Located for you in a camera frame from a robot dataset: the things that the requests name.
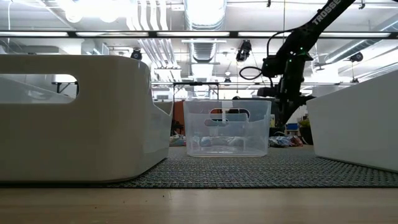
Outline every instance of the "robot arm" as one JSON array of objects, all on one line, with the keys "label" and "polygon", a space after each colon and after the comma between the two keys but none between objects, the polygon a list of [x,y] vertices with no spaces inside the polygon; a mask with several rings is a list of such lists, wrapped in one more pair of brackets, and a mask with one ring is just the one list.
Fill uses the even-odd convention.
[{"label": "robot arm", "polygon": [[305,62],[313,60],[308,51],[316,44],[321,33],[354,2],[355,0],[329,0],[306,24],[286,30],[285,32],[291,32],[291,34],[276,55],[268,55],[263,59],[262,75],[268,78],[274,78],[277,75],[282,75],[282,77],[278,85],[261,88],[257,95],[273,96],[277,99],[283,123],[287,122],[299,106],[313,98],[301,96],[300,93],[300,86],[304,81]]}]

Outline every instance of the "clear plastic bin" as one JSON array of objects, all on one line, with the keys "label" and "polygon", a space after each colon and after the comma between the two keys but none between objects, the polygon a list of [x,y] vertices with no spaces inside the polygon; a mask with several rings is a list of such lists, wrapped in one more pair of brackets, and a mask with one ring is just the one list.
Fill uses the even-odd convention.
[{"label": "clear plastic bin", "polygon": [[185,101],[185,134],[190,156],[265,156],[270,101]]}]

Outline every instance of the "white plastic bin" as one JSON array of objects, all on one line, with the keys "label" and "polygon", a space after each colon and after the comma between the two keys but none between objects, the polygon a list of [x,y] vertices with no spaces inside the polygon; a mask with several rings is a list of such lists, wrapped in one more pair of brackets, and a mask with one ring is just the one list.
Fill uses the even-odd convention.
[{"label": "white plastic bin", "polygon": [[398,71],[307,102],[315,154],[398,172]]},{"label": "white plastic bin", "polygon": [[143,62],[104,55],[0,61],[6,77],[69,74],[80,87],[72,99],[0,78],[0,182],[119,181],[167,157],[173,103],[152,101]]},{"label": "white plastic bin", "polygon": [[270,101],[185,101],[190,156],[265,156]]}]

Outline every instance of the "woven mat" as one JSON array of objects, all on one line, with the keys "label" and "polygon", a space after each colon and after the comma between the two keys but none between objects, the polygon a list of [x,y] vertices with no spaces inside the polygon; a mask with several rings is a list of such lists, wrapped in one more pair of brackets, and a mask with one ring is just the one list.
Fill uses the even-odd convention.
[{"label": "woven mat", "polygon": [[185,147],[171,147],[167,159],[133,180],[113,184],[28,186],[126,189],[398,187],[398,174],[322,159],[312,149],[271,148],[265,157],[203,158],[187,156]]}]

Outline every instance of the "wooden table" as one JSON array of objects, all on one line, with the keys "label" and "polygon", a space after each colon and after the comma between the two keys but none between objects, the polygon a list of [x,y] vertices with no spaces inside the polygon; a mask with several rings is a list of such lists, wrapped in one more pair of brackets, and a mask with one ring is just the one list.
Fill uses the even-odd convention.
[{"label": "wooden table", "polygon": [[0,223],[398,223],[398,189],[0,189]]}]

